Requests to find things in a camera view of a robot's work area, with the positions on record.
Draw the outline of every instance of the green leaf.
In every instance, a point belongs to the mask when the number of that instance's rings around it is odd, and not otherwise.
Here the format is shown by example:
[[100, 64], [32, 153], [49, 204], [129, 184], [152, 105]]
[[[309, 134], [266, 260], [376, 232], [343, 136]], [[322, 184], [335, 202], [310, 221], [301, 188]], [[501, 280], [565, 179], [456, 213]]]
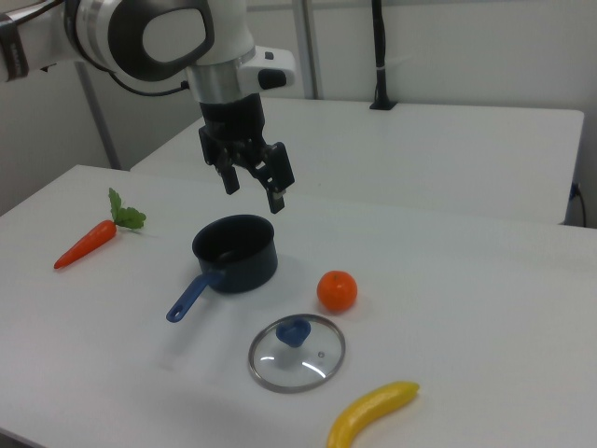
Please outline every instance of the green leaf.
[[127, 229], [142, 229], [145, 225], [146, 215], [132, 207], [120, 208], [114, 223]]
[[120, 199], [120, 195], [113, 189], [109, 190], [108, 196], [110, 198], [110, 205], [112, 206], [112, 219], [116, 223], [118, 210], [120, 210], [120, 207], [122, 206], [122, 200]]
[[117, 226], [127, 229], [142, 229], [147, 217], [145, 214], [132, 207], [122, 208], [120, 195], [113, 189], [109, 192], [110, 205], [112, 205], [112, 219]]

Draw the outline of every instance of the toy orange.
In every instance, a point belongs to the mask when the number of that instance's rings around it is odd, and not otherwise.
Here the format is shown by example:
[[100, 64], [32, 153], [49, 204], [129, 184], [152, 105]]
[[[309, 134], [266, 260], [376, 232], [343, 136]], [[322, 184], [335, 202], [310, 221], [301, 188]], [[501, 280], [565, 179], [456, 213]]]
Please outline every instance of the toy orange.
[[325, 273], [317, 285], [319, 301], [333, 312], [346, 311], [356, 300], [356, 282], [344, 271]]

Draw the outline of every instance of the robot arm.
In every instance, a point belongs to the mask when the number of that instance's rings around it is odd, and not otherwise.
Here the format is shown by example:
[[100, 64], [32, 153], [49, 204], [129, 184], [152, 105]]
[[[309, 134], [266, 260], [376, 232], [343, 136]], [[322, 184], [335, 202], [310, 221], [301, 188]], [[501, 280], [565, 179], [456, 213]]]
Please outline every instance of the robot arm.
[[259, 93], [291, 85], [295, 61], [255, 46], [245, 0], [47, 0], [0, 14], [0, 80], [64, 60], [149, 82], [184, 70], [205, 118], [203, 156], [227, 193], [239, 188], [240, 166], [273, 213], [284, 207], [294, 176], [284, 145], [263, 139]]

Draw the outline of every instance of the toy carrot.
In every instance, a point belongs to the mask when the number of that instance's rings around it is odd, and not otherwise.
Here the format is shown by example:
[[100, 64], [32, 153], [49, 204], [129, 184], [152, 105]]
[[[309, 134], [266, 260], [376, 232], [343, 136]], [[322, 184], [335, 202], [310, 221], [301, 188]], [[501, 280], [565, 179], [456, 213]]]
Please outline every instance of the toy carrot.
[[113, 220], [102, 221], [91, 229], [87, 235], [81, 238], [54, 263], [54, 269], [61, 269], [68, 266], [110, 241], [116, 236], [117, 226], [127, 229], [143, 228], [146, 220], [146, 216], [143, 213], [130, 207], [122, 208], [122, 200], [113, 189], [110, 189], [108, 196], [112, 206]]

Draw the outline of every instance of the yellow banana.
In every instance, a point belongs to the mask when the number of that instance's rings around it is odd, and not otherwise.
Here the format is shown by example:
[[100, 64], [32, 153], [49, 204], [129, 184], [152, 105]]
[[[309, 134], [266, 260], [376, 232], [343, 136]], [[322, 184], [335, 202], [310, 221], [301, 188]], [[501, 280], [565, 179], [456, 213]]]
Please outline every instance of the yellow banana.
[[416, 383], [398, 381], [361, 397], [336, 419], [327, 437], [327, 448], [348, 448], [364, 427], [411, 402], [418, 390]]

